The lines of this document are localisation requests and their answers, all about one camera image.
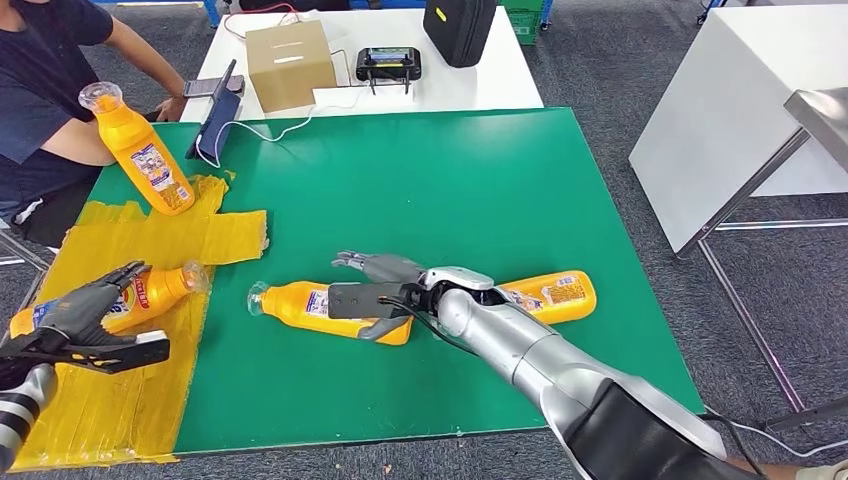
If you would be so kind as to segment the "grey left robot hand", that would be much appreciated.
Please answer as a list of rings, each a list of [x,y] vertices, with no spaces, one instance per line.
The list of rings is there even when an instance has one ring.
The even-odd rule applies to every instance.
[[[109,333],[102,320],[132,280],[150,270],[145,262],[132,261],[72,290],[58,299],[39,326],[60,332],[75,346],[135,344],[134,336]]]

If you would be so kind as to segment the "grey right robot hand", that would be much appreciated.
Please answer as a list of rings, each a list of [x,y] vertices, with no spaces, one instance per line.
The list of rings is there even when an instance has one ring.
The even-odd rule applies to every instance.
[[[405,257],[394,254],[368,254],[352,250],[342,250],[331,261],[333,267],[346,266],[361,271],[375,283],[400,282],[415,283],[424,272],[424,268]],[[408,316],[378,318],[371,326],[357,333],[357,338],[368,341],[383,340],[409,322]]]

